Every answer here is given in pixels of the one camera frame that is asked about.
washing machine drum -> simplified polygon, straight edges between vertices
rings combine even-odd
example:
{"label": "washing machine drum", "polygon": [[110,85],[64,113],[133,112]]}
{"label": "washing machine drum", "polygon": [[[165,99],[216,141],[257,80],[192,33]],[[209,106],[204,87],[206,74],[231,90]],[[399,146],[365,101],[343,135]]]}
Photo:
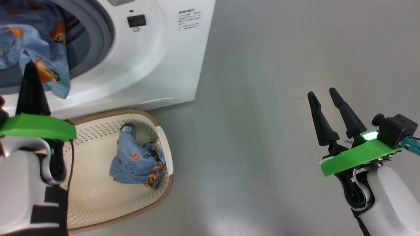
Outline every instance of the washing machine drum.
{"label": "washing machine drum", "polygon": [[[107,55],[114,38],[112,21],[96,0],[51,0],[58,5],[66,23],[70,77],[81,75]],[[0,94],[19,92],[19,64],[0,70]]]}

green plastic bracket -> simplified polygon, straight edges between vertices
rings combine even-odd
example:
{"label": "green plastic bracket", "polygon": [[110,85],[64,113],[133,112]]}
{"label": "green plastic bracket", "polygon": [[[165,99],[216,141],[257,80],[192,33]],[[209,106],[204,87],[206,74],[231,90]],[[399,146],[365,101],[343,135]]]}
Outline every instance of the green plastic bracket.
{"label": "green plastic bracket", "polygon": [[330,176],[401,150],[392,149],[378,139],[372,139],[325,161],[321,169],[325,176]]}
{"label": "green plastic bracket", "polygon": [[58,139],[66,142],[76,139],[76,127],[51,116],[20,114],[6,121],[0,135]]}

green led light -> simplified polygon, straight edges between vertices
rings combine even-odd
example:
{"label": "green led light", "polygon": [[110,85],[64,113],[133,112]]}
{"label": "green led light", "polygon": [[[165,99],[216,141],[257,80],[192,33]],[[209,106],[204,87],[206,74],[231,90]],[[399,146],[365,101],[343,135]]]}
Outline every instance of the green led light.
{"label": "green led light", "polygon": [[366,140],[372,140],[372,139],[376,139],[376,137],[378,136],[378,132],[374,131],[374,132],[370,132],[367,134],[362,135],[362,137]]}

white robot arm casing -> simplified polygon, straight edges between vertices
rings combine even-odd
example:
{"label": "white robot arm casing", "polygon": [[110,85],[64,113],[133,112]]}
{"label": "white robot arm casing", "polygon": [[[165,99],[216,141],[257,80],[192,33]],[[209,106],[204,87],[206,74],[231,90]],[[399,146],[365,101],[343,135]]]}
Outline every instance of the white robot arm casing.
{"label": "white robot arm casing", "polygon": [[41,179],[38,157],[17,151],[0,159],[0,235],[30,228],[58,228],[58,223],[31,223],[34,205],[58,207],[45,202],[48,184]]}
{"label": "white robot arm casing", "polygon": [[420,204],[400,176],[383,166],[367,178],[375,202],[360,218],[371,236],[420,236]]}

blue fabric with bear print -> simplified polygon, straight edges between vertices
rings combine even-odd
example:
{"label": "blue fabric with bear print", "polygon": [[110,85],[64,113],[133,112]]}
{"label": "blue fabric with bear print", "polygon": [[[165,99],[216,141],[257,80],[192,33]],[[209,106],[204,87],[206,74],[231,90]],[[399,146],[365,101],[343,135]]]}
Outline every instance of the blue fabric with bear print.
{"label": "blue fabric with bear print", "polygon": [[23,74],[31,61],[44,90],[65,99],[70,71],[60,10],[50,0],[0,0],[0,69],[19,64]]}
{"label": "blue fabric with bear print", "polygon": [[165,158],[158,143],[136,142],[136,127],[125,124],[120,129],[117,156],[109,171],[114,180],[124,184],[145,184],[157,189],[165,172]]}

